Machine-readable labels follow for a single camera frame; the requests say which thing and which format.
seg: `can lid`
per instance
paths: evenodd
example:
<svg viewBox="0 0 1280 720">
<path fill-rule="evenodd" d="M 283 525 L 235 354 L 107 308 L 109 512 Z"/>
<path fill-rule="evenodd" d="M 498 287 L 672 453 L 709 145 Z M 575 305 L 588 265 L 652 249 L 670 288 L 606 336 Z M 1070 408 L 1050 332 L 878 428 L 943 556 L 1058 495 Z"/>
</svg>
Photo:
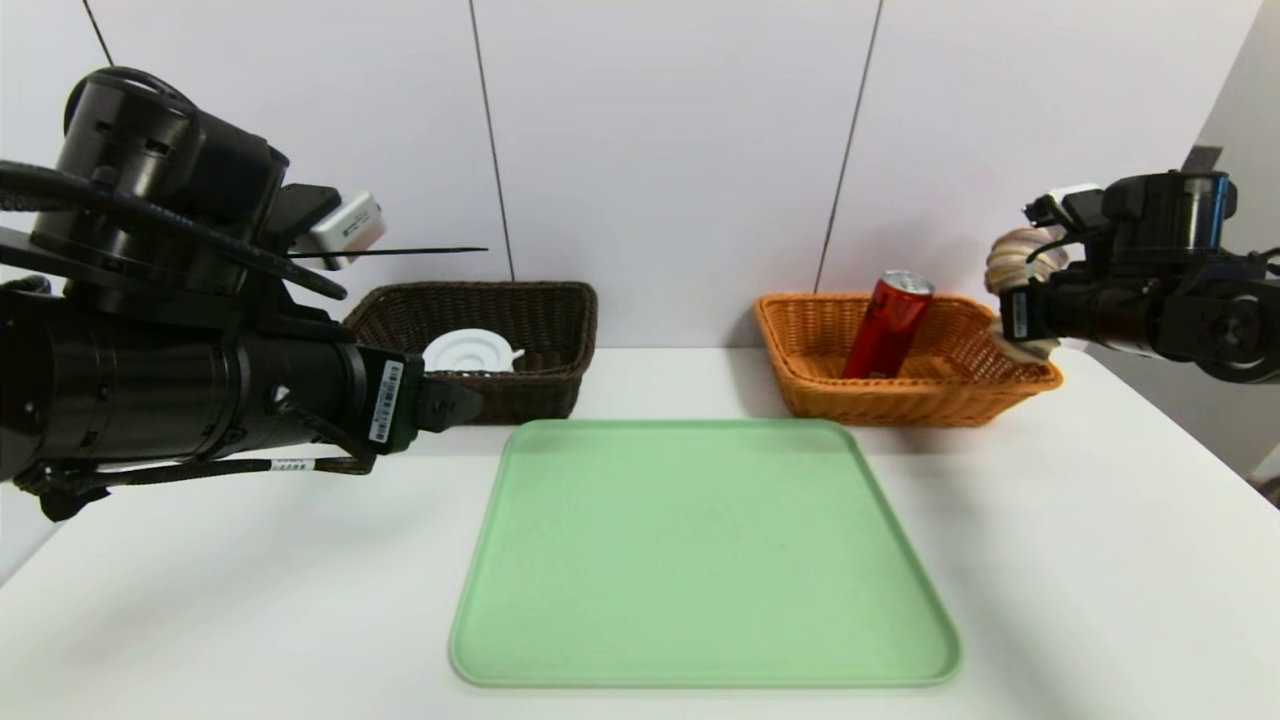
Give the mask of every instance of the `can lid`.
<svg viewBox="0 0 1280 720">
<path fill-rule="evenodd" d="M 881 275 L 884 284 L 910 295 L 933 295 L 933 283 L 913 273 L 911 270 L 890 270 Z"/>
</svg>

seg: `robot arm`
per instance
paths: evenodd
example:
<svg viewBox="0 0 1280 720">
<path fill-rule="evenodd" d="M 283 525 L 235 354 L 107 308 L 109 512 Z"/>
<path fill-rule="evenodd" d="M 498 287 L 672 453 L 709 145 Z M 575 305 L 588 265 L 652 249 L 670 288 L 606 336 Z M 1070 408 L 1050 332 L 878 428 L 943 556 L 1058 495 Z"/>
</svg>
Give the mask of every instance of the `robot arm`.
<svg viewBox="0 0 1280 720">
<path fill-rule="evenodd" d="M 1226 173 L 1178 170 L 1036 200 L 1027 219 L 1065 231 L 1042 250 L 1082 243 L 1085 260 L 1002 291 L 1005 338 L 1073 337 L 1233 383 L 1280 382 L 1280 279 L 1268 278 L 1280 249 L 1222 249 L 1235 205 Z"/>
<path fill-rule="evenodd" d="M 425 377 L 421 357 L 360 346 L 285 291 L 346 296 L 289 249 L 329 249 L 335 228 L 371 242 L 367 195 L 335 223 L 334 188 L 282 187 L 288 159 L 265 140 L 127 68 L 81 81 L 64 129 L 56 169 L 0 161 L 0 209 L 38 213 L 29 237 L 0 228 L 0 263 L 68 281 L 61 297 L 37 281 L 0 288 L 0 480 L 51 519 L 120 484 L 364 474 L 420 429 L 477 413 L 477 396 Z M 298 442 L 346 455 L 224 460 Z"/>
</svg>

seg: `wicker basket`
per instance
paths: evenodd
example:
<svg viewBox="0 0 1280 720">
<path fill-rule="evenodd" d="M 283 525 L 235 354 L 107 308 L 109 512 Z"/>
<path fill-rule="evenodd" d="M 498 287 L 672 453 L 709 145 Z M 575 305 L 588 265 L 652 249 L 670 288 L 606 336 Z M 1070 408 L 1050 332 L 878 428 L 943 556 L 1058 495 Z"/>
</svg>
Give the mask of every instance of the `wicker basket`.
<svg viewBox="0 0 1280 720">
<path fill-rule="evenodd" d="M 442 334 L 493 331 L 525 351 L 513 373 L 429 373 L 484 396 L 477 425 L 568 418 L 595 350 L 595 291 L 586 283 L 429 282 L 370 292 L 346 325 L 365 345 L 421 354 Z"/>
<path fill-rule="evenodd" d="M 840 378 L 868 295 L 771 295 L 755 304 L 773 372 L 791 414 L 847 425 L 975 427 L 1062 384 L 1051 364 L 1020 365 L 987 334 L 995 314 L 938 296 L 899 378 Z"/>
</svg>

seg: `table surface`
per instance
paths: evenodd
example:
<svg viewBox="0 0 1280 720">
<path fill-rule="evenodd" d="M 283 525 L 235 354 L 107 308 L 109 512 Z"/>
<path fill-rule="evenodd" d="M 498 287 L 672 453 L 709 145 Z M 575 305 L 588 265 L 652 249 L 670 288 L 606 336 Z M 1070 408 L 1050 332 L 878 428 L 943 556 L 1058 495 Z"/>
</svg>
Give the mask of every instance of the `table surface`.
<svg viewBox="0 0 1280 720">
<path fill-rule="evenodd" d="M 448 634 L 511 429 L 460 428 L 365 478 L 91 506 L 0 588 L 0 717 L 1280 717 L 1280 512 L 1094 360 L 1055 361 L 1061 389 L 987 428 L 851 429 L 963 638 L 942 685 L 463 683 Z M 575 414 L 785 415 L 758 350 L 600 350 Z"/>
</svg>

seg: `white plate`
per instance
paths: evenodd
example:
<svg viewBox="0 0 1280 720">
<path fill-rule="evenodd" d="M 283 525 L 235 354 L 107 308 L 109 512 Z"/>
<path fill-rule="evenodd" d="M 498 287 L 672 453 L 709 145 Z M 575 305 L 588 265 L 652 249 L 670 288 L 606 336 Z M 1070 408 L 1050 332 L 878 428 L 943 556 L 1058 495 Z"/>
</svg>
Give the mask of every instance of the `white plate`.
<svg viewBox="0 0 1280 720">
<path fill-rule="evenodd" d="M 500 334 L 480 328 L 465 328 L 444 333 L 422 351 L 428 372 L 484 372 L 509 373 L 512 363 L 525 354 L 512 350 Z"/>
</svg>

